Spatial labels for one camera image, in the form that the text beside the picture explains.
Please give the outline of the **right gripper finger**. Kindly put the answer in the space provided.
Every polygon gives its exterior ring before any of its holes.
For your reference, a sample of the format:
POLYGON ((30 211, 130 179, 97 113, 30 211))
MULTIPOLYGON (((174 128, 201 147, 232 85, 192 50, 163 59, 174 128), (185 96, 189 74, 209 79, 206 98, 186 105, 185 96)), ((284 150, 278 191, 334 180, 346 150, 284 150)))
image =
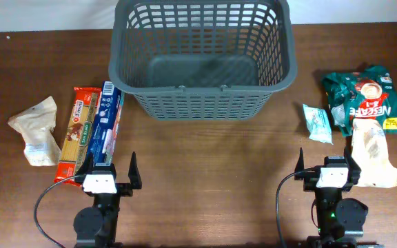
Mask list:
POLYGON ((347 181, 352 183, 353 185, 357 185, 360 178, 361 168, 352 158, 351 152, 347 148, 344 149, 344 157, 349 168, 347 181))
POLYGON ((294 175, 294 179, 295 180, 303 180, 303 170, 305 169, 305 165, 304 165, 304 156, 303 156, 303 148, 301 147, 299 149, 299 156, 298 156, 298 161, 296 163, 294 172, 296 173, 294 175))

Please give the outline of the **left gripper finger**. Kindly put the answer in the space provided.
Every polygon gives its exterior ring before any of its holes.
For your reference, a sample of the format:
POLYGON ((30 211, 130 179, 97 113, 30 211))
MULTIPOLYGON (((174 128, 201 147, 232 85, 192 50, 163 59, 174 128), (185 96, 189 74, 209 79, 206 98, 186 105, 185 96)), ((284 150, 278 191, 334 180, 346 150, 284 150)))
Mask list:
POLYGON ((128 178, 130 179, 132 189, 142 189, 142 180, 137 166, 136 152, 132 152, 128 178))
POLYGON ((85 157, 84 162, 82 163, 82 166, 79 168, 79 174, 83 175, 83 174, 90 174, 92 172, 92 168, 93 168, 93 153, 92 152, 88 152, 88 154, 85 157))

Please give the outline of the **beige paper pouch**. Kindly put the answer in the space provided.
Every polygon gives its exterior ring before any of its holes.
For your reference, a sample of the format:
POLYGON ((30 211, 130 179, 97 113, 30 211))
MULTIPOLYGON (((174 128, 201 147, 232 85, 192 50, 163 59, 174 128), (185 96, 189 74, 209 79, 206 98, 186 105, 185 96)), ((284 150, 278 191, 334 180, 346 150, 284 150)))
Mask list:
POLYGON ((57 105, 49 96, 23 112, 11 116, 8 125, 22 135, 23 153, 31 166, 55 166, 61 150, 52 132, 56 126, 57 105))
POLYGON ((397 187, 397 168, 389 161, 387 139, 379 122, 355 118, 352 127, 352 158, 361 169, 357 186, 397 187))

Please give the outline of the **small light blue packet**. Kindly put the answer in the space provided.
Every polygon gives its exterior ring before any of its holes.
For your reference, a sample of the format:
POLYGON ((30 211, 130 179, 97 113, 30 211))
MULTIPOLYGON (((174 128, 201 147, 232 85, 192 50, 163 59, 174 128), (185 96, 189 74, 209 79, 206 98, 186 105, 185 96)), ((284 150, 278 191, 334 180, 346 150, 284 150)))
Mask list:
POLYGON ((333 144, 332 129, 325 110, 303 104, 309 139, 322 143, 333 144))

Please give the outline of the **orange spaghetti packet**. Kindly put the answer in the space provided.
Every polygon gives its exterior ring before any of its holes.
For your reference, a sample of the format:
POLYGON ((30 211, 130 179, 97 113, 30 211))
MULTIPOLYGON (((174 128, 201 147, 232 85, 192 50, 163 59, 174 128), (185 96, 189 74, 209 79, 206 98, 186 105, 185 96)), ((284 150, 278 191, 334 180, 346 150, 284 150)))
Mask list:
POLYGON ((101 95, 99 87, 74 87, 74 91, 74 103, 54 177, 55 183, 74 176, 81 168, 101 95))

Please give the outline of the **green Nescafe coffee bag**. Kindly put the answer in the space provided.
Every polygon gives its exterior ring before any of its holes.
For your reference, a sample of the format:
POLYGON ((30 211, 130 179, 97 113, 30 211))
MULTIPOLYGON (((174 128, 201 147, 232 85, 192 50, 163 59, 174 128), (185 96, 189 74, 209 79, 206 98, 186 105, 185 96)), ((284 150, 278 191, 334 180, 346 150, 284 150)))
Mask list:
POLYGON ((373 65, 362 72, 332 72, 321 81, 334 125, 353 134, 353 120, 373 119, 386 133, 397 133, 397 93, 387 68, 373 65))

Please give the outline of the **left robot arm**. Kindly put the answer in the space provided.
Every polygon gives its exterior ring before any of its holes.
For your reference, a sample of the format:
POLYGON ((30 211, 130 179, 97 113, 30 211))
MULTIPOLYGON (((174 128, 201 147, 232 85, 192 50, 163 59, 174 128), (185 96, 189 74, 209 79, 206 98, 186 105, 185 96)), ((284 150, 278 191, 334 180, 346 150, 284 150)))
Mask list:
POLYGON ((77 234, 76 247, 123 247, 116 241, 120 200, 132 197, 135 190, 142 188, 142 180, 137 167, 136 154, 130 159, 128 183, 118 183, 115 166, 112 163, 95 163, 94 156, 88 155, 75 181, 82 184, 83 191, 93 197, 91 207, 78 212, 73 227, 77 234))

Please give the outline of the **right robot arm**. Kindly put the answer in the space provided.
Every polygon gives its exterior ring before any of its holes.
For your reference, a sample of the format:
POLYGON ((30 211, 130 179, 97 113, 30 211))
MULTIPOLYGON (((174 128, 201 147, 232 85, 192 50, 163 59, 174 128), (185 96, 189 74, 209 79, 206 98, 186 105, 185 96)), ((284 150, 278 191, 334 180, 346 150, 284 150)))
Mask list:
POLYGON ((342 156, 327 156, 322 165, 306 168, 299 152, 295 180, 303 181, 303 190, 315 194, 312 209, 316 211, 317 236, 307 238, 307 246, 357 247, 363 236, 368 206, 354 198, 343 198, 358 184, 361 168, 348 150, 342 156))

